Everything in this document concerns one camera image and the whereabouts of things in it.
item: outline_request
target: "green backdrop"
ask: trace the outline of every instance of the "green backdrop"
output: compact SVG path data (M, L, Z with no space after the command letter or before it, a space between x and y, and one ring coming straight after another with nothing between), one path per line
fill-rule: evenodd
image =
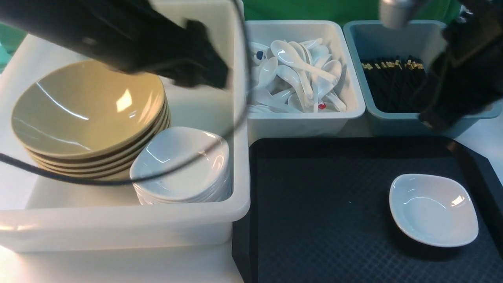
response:
M243 0L247 20L328 20L343 25L353 20L379 19L378 0ZM452 0L432 0L417 19L448 22L461 6Z

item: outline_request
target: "white square dish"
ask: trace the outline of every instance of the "white square dish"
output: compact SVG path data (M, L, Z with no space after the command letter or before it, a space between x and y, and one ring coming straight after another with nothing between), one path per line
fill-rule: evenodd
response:
M439 176L404 174L391 184L391 214L412 239L436 247L460 247L478 236L475 208L466 189Z

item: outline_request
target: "black cable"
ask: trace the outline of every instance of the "black cable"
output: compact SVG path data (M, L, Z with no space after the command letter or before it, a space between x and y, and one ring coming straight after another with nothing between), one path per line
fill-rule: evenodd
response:
M248 46L248 33L246 32L246 23L244 20L244 15L241 12L241 8L239 7L237 0L231 0L231 1L234 5L234 9L238 15L241 32L243 34L244 50L245 50L245 54L243 54L243 56L246 58L246 60L245 60L245 70L246 70L245 82L247 83L246 86L250 87L250 86L252 86L252 78L251 78L252 77L252 73L251 73L252 72L252 69L251 69L252 68L251 67L252 58L249 56L250 49ZM238 117L236 124L233 125L233 127L230 130L226 131L226 133L224 135L222 135L222 137L224 139L233 138L236 129L239 128L241 125L243 125L246 122L246 118L247 118L247 110L246 109L247 109L247 105L249 104L249 99L250 99L250 97L247 97L246 103L245 103L243 109L241 109L241 112L239 114L239 117ZM220 145L220 141L217 140L215 143L208 146L205 149L205 151L211 152L212 150L215 150L219 145ZM142 178L127 179L127 180L114 180L114 181L100 181L100 180L93 180L93 179L83 179L83 178L70 177L70 176L66 176L66 175L62 175L62 174L58 174L58 173L44 170L42 168L39 168L37 166L33 166L31 164L28 164L28 163L23 162L19 159L10 157L10 156L8 156L6 154L2 154L2 153L0 153L0 162L9 164L11 166L17 167L19 169L22 169L24 171L28 171L30 173L33 173L33 174L36 174L36 175L39 175L42 177L46 177L49 179L62 181L62 182L66 182L66 183L72 183L72 184L78 184L78 185L93 185L93 186L121 186L121 185L129 185L132 183L146 182L146 181L150 181L153 179L157 179L157 178L169 175L171 173L174 173L174 172L192 164L193 162L197 161L198 159L200 159L202 157L203 156L200 155L199 153L195 153L192 157L190 157L186 161L180 163L178 166L174 167L173 169L170 169L170 170L167 170L164 172L160 172L160 173L156 173L156 174L152 174L150 176L146 176L146 177L142 177Z

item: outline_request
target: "black tray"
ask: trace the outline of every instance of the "black tray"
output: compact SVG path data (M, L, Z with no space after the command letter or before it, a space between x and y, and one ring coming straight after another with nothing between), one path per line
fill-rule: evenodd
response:
M250 148L250 172L251 208L232 240L245 283L503 282L503 188L485 157L451 139L263 139ZM388 195L405 173L461 183L477 239L436 248L402 233Z

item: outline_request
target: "white plastic bin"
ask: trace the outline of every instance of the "white plastic bin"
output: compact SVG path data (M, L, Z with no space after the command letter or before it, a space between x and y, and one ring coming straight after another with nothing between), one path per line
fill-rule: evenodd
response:
M250 113L248 140L252 144L266 137L306 137L337 135L350 119L365 112L365 102L341 27L329 21L247 21L250 40L271 45L274 40L306 41L323 38L343 65L341 81L335 91L348 106L341 113Z
M212 43L233 69L228 90L168 85L173 126L224 134L245 106L243 43L232 3L162 0L154 5L178 24L184 18L206 24ZM12 133L12 108L37 79L83 59L28 36L0 79L1 152L33 163ZM224 243L231 236L232 222L249 208L246 125L228 142L233 158L233 194L215 203L140 205L132 186L76 186L0 164L0 246L26 252Z

